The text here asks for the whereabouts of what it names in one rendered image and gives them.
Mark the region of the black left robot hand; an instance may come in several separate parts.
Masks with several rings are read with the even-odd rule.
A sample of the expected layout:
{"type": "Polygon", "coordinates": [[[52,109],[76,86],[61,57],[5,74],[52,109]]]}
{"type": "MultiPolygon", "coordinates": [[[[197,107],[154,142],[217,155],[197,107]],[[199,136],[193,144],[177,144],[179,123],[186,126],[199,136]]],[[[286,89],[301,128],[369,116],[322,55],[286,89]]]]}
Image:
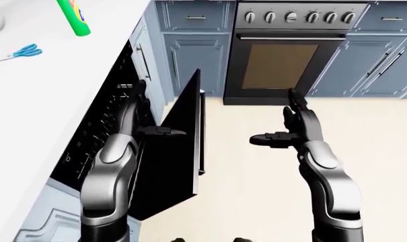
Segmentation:
{"type": "Polygon", "coordinates": [[[186,136],[182,130],[174,130],[165,126],[143,126],[145,118],[151,112],[151,102],[146,97],[146,82],[139,80],[131,88],[127,101],[121,107],[117,122],[118,133],[130,136],[186,136]]]}

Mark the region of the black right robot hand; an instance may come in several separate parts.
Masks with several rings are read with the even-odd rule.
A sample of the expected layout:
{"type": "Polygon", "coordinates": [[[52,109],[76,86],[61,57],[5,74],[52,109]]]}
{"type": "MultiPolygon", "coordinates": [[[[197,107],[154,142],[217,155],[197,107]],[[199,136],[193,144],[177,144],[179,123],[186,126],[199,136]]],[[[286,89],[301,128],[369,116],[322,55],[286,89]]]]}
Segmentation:
{"type": "Polygon", "coordinates": [[[289,105],[283,108],[286,132],[256,134],[250,144],[272,149],[300,149],[311,140],[323,140],[320,121],[315,112],[307,107],[307,101],[299,92],[288,90],[289,105]]]}

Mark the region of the black dishwasher body with racks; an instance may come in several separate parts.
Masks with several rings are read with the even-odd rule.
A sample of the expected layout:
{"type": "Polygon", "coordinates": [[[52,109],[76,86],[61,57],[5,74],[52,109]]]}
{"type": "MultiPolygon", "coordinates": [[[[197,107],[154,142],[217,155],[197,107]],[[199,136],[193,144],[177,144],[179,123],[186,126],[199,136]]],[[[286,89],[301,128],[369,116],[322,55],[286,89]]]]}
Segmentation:
{"type": "Polygon", "coordinates": [[[133,85],[139,82],[132,53],[130,42],[126,42],[51,173],[51,179],[76,191],[81,190],[96,153],[117,131],[116,118],[121,106],[131,94],[133,85]]]}

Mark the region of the blue cabinet door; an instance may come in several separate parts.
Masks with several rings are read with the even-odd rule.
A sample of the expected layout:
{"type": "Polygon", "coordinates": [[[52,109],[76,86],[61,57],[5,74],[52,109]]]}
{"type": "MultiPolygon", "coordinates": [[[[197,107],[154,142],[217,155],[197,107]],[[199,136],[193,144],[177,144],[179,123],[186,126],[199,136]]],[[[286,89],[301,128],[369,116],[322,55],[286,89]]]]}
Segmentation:
{"type": "Polygon", "coordinates": [[[180,95],[197,69],[200,89],[206,96],[223,96],[230,35],[165,34],[164,40],[175,96],[180,95]],[[176,50],[178,81],[174,78],[171,48],[176,50]]]}
{"type": "Polygon", "coordinates": [[[407,38],[397,47],[377,70],[353,93],[353,97],[395,97],[407,92],[407,38]],[[399,53],[404,54],[379,78],[377,75],[399,53]]]}
{"type": "Polygon", "coordinates": [[[80,193],[48,179],[13,242],[78,242],[80,193]]]}
{"type": "Polygon", "coordinates": [[[165,107],[172,99],[170,80],[164,60],[164,47],[158,27],[153,23],[147,24],[142,17],[129,38],[133,53],[132,60],[140,79],[147,84],[146,96],[151,102],[151,111],[156,124],[164,119],[165,107]],[[151,80],[145,78],[145,66],[141,53],[137,50],[141,44],[147,60],[151,80]]]}
{"type": "Polygon", "coordinates": [[[312,97],[350,97],[367,80],[367,72],[402,36],[349,36],[309,90],[312,97]]]}

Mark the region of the black dishwasher door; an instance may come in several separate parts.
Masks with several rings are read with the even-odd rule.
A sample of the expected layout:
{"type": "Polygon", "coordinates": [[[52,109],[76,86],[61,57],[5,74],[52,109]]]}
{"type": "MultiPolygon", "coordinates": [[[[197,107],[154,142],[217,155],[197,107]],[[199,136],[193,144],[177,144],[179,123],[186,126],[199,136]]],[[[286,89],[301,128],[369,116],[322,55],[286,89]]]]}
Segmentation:
{"type": "Polygon", "coordinates": [[[143,221],[198,195],[205,173],[205,93],[195,70],[160,126],[144,126],[128,214],[143,221]]]}

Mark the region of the black stainless oven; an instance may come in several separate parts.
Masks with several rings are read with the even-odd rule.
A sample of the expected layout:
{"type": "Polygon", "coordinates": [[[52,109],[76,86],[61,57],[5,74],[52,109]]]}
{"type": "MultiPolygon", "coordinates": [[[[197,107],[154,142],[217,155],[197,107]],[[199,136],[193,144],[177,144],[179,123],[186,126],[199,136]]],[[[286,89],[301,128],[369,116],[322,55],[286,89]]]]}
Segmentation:
{"type": "Polygon", "coordinates": [[[239,0],[231,46],[223,103],[244,106],[284,106],[289,103],[288,90],[306,94],[316,82],[340,44],[344,41],[274,41],[240,40],[239,37],[263,38],[346,38],[357,17],[366,8],[367,0],[239,0]],[[253,11],[252,23],[244,16],[253,11]],[[264,16],[276,14],[268,24],[264,16]],[[286,13],[297,14],[295,22],[285,21],[286,13]],[[311,11],[320,14],[314,24],[306,19],[311,11]],[[324,19],[337,13],[333,24],[324,19]],[[351,24],[342,17],[356,14],[351,24]]]}

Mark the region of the white countertop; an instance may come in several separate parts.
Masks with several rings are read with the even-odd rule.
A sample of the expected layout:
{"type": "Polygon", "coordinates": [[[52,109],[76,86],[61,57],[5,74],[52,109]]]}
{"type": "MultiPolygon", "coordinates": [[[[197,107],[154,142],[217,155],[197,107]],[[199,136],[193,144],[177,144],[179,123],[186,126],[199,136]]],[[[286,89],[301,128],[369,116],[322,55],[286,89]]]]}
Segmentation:
{"type": "Polygon", "coordinates": [[[0,242],[12,242],[150,0],[76,0],[76,36],[55,0],[0,0],[0,242]]]}

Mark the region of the green cleaner bottle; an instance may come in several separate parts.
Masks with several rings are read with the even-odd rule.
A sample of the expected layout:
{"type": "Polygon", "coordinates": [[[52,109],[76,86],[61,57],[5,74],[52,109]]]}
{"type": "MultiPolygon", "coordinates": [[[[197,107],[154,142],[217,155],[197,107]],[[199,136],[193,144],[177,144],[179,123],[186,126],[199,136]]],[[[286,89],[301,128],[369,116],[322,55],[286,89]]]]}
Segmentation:
{"type": "Polygon", "coordinates": [[[91,34],[76,0],[56,0],[76,36],[91,34]]]}

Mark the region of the blue cabinet drawer front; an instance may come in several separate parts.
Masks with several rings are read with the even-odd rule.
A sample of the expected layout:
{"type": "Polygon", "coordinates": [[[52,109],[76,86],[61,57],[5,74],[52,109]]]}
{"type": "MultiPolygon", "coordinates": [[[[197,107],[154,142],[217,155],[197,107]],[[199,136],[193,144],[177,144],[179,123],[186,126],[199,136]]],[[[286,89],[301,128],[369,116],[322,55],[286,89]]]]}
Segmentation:
{"type": "Polygon", "coordinates": [[[407,1],[376,1],[352,29],[356,33],[407,34],[407,1]],[[401,17],[398,22],[385,22],[382,17],[401,17]]]}
{"type": "Polygon", "coordinates": [[[156,1],[155,7],[162,32],[230,32],[233,27],[235,1],[156,1]],[[206,19],[186,19],[202,15],[206,19]]]}

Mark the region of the blue handled scissors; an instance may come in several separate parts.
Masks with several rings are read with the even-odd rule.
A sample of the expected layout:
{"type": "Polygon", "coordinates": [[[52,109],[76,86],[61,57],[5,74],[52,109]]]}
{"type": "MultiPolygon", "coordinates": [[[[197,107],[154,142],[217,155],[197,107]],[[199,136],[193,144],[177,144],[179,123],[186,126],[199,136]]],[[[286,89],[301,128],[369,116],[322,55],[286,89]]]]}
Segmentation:
{"type": "Polygon", "coordinates": [[[38,47],[38,45],[29,44],[29,45],[24,46],[23,48],[17,50],[16,52],[13,52],[6,56],[0,56],[0,62],[10,60],[13,58],[37,56],[39,54],[42,54],[42,50],[38,47]]]}

